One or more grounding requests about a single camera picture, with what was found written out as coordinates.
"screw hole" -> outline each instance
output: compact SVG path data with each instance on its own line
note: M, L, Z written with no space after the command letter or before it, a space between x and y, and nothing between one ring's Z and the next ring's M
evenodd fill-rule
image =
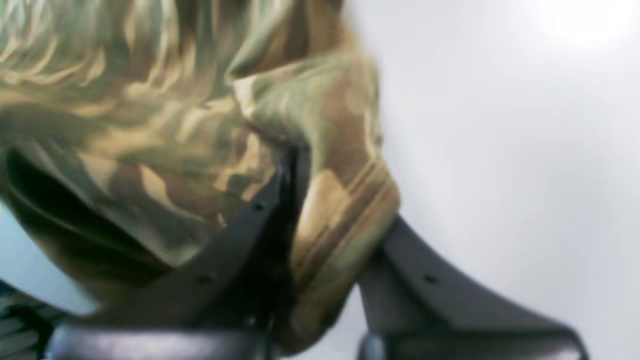
M422 277L422 280L424 280L425 282L435 285L438 283L438 279L436 279L435 277L431 276L431 275L425 275Z
M206 285L214 282L217 278L218 278L218 274L212 272L209 274L198 276L197 280L198 280L198 284Z

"gray background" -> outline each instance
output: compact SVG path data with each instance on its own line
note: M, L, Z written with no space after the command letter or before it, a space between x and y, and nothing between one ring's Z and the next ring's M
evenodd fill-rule
M385 152L411 225L477 280L576 327L593 359L640 360L640 1L351 7L381 65ZM92 308L6 213L0 235L0 276ZM364 332L355 290L298 359L352 359Z

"camouflage jacket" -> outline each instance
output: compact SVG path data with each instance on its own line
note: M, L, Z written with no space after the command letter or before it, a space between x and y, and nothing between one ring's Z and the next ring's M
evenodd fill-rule
M15 213L91 288L185 263L309 146L286 352L320 338L396 215L377 105L341 0L0 0L0 151L86 208L50 191L38 206L64 231Z

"black plastic bracket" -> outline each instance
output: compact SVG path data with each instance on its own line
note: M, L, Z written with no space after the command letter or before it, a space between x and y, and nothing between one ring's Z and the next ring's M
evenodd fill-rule
M363 274L361 360L586 360L574 331L486 289L398 218Z
M196 258L125 302L63 324L51 359L272 360L269 330L293 299L287 257L308 159L292 153ZM474 282L398 218L359 281L361 360L586 360L569 327Z

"camouflage bag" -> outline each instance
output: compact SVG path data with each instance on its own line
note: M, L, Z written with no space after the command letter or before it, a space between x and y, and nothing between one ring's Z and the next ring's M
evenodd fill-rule
M95 291L184 264L309 146L275 327L289 353L322 336L396 215L377 105L340 0L0 0L0 151L73 195L32 186L41 217L14 211ZM9 180L36 178L7 169L11 204Z

